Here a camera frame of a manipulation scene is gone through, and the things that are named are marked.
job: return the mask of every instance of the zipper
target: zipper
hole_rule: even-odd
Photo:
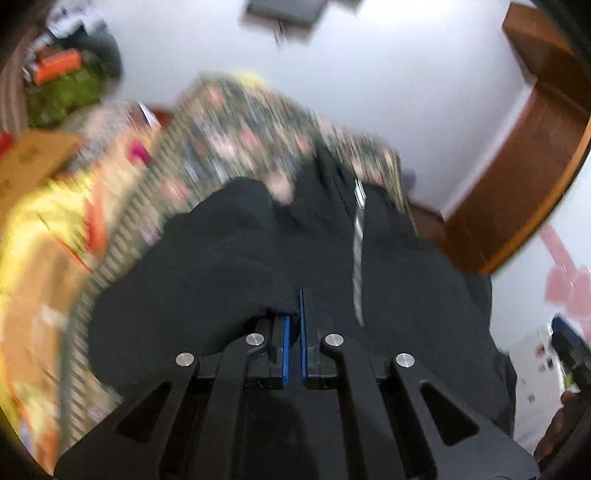
[[[361,260],[363,256],[363,219],[365,216],[365,191],[359,179],[355,179],[355,198],[357,210],[353,224],[353,308],[359,325],[363,322],[363,308],[361,304]]]

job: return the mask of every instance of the metal bolt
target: metal bolt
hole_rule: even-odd
[[[246,342],[252,346],[260,345],[264,341],[265,337],[263,337],[260,333],[251,333],[246,337]]]
[[[327,336],[324,337],[324,341],[328,343],[330,346],[341,346],[345,339],[341,337],[338,333],[329,333]]]
[[[410,353],[399,353],[396,356],[396,363],[404,368],[410,368],[414,365],[414,357]]]
[[[195,357],[188,352],[183,352],[177,355],[177,365],[180,367],[188,367],[194,362],[194,360]]]

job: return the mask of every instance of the wooden wardrobe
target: wooden wardrobe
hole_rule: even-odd
[[[511,4],[505,34],[537,83],[513,132],[444,224],[440,248],[461,270],[491,273],[541,225],[588,155],[591,83],[539,9]]]

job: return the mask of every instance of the patterned blanket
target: patterned blanket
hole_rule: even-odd
[[[87,324],[99,293],[127,272],[160,237],[166,220],[186,212],[232,177],[270,188],[293,182],[323,141],[363,181],[387,190],[408,213],[398,154],[379,141],[353,135],[259,86],[202,79],[181,99],[158,140],[145,177],[123,209],[98,268],[70,309],[60,378],[60,451],[76,443],[118,404],[116,392],[92,375]]]

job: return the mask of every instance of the blue object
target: blue object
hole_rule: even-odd
[[[306,339],[306,314],[304,312],[304,294],[300,290],[297,293],[298,305],[300,307],[300,348],[301,348],[301,380],[306,384],[308,380],[308,343]]]
[[[285,315],[283,324],[283,386],[290,381],[290,328],[291,320],[289,315]]]

